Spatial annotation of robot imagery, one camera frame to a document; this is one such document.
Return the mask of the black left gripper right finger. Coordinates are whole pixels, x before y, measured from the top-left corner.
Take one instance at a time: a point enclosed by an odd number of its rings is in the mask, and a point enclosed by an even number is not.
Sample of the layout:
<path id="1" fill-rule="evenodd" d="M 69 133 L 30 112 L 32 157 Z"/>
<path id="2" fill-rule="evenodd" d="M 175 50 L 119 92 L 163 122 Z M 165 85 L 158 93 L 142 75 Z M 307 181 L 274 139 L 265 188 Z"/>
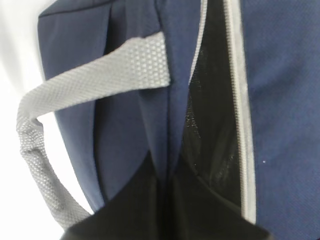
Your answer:
<path id="1" fill-rule="evenodd" d="M 260 229 L 208 191 L 191 173 L 172 179 L 177 240 L 259 240 Z"/>

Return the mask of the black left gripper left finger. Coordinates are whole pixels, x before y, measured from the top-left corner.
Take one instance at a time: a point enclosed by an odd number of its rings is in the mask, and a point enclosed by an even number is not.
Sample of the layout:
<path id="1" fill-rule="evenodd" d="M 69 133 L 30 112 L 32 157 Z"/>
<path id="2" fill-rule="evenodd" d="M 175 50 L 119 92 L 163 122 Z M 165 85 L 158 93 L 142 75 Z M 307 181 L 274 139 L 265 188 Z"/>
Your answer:
<path id="1" fill-rule="evenodd" d="M 173 240 L 174 224 L 160 208 L 150 153 L 124 188 L 93 215 L 69 227 L 63 240 Z"/>

